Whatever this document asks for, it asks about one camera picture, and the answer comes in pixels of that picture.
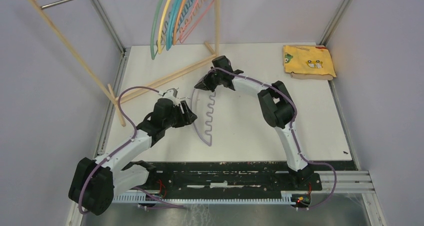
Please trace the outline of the yellow plastic hanger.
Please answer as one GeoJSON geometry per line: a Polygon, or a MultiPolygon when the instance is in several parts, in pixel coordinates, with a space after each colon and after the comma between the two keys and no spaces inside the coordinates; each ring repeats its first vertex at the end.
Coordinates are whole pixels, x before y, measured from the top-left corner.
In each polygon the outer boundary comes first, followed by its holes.
{"type": "Polygon", "coordinates": [[[163,29],[165,28],[165,22],[167,21],[168,10],[172,2],[173,0],[165,0],[165,4],[162,10],[162,13],[160,15],[160,23],[159,23],[158,36],[157,36],[157,54],[158,55],[162,53],[163,48],[165,46],[165,36],[163,34],[163,29]]]}

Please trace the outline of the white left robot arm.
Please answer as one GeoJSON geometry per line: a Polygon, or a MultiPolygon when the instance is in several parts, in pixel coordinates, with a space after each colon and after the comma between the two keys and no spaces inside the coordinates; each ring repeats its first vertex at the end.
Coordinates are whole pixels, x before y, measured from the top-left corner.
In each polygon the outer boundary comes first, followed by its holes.
{"type": "Polygon", "coordinates": [[[185,100],[160,98],[122,145],[95,159],[81,159],[68,192],[69,199],[77,203],[79,213],[100,215],[114,197],[139,185],[154,188],[158,179],[150,171],[150,165],[133,159],[159,142],[169,128],[191,125],[197,118],[185,100]]]}

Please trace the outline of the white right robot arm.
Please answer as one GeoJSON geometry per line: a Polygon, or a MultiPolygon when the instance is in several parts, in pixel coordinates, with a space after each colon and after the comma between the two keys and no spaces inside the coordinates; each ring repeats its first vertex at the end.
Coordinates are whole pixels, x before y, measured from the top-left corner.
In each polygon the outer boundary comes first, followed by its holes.
{"type": "Polygon", "coordinates": [[[289,184],[301,190],[309,183],[314,171],[303,154],[296,132],[297,108],[282,81],[272,84],[233,70],[226,56],[212,60],[212,67],[194,86],[195,89],[214,92],[218,86],[257,97],[265,122],[275,129],[283,146],[289,172],[289,184]]]}

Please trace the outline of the pink wire hanger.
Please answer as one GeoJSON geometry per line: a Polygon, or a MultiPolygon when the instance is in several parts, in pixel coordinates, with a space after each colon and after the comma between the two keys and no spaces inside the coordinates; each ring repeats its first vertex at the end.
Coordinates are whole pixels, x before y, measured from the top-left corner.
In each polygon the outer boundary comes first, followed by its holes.
{"type": "Polygon", "coordinates": [[[214,2],[215,0],[195,0],[193,6],[191,7],[187,17],[185,18],[182,24],[184,25],[184,29],[181,28],[177,32],[177,35],[179,36],[179,40],[177,41],[177,43],[182,44],[186,41],[186,39],[191,35],[194,29],[204,18],[206,13],[212,8],[214,2]]]}

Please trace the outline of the green plastic hanger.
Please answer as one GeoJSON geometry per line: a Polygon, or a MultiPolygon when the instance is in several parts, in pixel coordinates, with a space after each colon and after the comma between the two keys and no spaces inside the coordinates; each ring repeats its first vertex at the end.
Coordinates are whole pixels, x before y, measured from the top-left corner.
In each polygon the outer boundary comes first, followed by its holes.
{"type": "Polygon", "coordinates": [[[159,36],[158,36],[158,32],[162,32],[162,30],[159,30],[159,25],[160,25],[159,16],[163,9],[163,3],[164,3],[164,0],[158,0],[156,4],[155,12],[154,12],[153,21],[152,21],[152,27],[151,27],[151,33],[150,33],[150,44],[149,44],[150,57],[152,60],[156,58],[156,55],[159,52],[158,42],[160,42],[161,46],[163,45],[163,39],[159,40],[159,36]]]}

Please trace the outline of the orange wavy plastic hanger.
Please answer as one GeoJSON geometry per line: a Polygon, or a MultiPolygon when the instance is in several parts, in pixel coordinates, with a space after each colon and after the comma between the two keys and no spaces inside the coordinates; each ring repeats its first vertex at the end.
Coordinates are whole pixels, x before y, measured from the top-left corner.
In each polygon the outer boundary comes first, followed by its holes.
{"type": "Polygon", "coordinates": [[[172,36],[171,46],[175,45],[177,41],[180,39],[179,36],[177,35],[177,32],[180,30],[182,24],[184,23],[185,17],[189,13],[189,10],[193,6],[194,2],[195,0],[182,0],[182,3],[179,9],[177,10],[177,15],[175,17],[176,18],[175,26],[171,34],[172,36]]]}

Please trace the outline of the blue wavy plastic hanger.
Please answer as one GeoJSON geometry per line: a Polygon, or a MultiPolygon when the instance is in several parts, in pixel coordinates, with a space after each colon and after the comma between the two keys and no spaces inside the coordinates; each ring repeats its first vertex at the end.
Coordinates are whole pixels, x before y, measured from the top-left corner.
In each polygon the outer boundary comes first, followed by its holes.
{"type": "Polygon", "coordinates": [[[183,27],[183,20],[187,17],[191,7],[194,4],[194,0],[175,0],[170,10],[168,29],[165,35],[166,38],[166,50],[168,51],[174,41],[177,40],[177,33],[183,27]]]}

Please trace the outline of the teal plastic hanger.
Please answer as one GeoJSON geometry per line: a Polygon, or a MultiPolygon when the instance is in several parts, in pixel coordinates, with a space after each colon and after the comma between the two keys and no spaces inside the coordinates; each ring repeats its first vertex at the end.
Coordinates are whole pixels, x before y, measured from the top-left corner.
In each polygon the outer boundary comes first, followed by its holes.
{"type": "Polygon", "coordinates": [[[176,16],[177,16],[177,10],[180,8],[182,3],[182,0],[174,0],[172,8],[170,10],[170,17],[169,17],[169,21],[168,21],[168,28],[167,28],[167,32],[165,35],[166,38],[166,50],[168,51],[171,48],[172,45],[172,32],[174,30],[174,26],[175,26],[175,21],[176,21],[176,16]]]}

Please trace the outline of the purple plastic hanger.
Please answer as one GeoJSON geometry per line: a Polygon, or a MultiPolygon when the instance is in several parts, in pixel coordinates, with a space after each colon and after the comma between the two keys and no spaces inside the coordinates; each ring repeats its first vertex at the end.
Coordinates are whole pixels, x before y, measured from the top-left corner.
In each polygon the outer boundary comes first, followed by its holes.
{"type": "Polygon", "coordinates": [[[216,92],[209,92],[209,95],[207,97],[207,100],[205,101],[206,107],[207,107],[207,111],[203,110],[201,112],[205,112],[204,116],[199,116],[196,113],[196,106],[198,105],[198,101],[201,101],[201,106],[203,105],[202,103],[202,99],[199,99],[199,93],[198,93],[199,89],[193,88],[191,95],[190,96],[184,96],[184,97],[180,97],[178,96],[178,98],[182,99],[188,99],[189,100],[189,108],[192,112],[194,112],[199,119],[201,119],[203,122],[203,132],[200,131],[200,129],[198,128],[197,125],[197,121],[194,122],[192,124],[196,134],[198,135],[199,139],[206,144],[207,146],[212,146],[213,143],[213,136],[212,136],[212,130],[213,130],[213,126],[212,126],[212,122],[213,122],[213,113],[214,113],[214,106],[215,106],[215,97],[216,97],[216,92]]]}

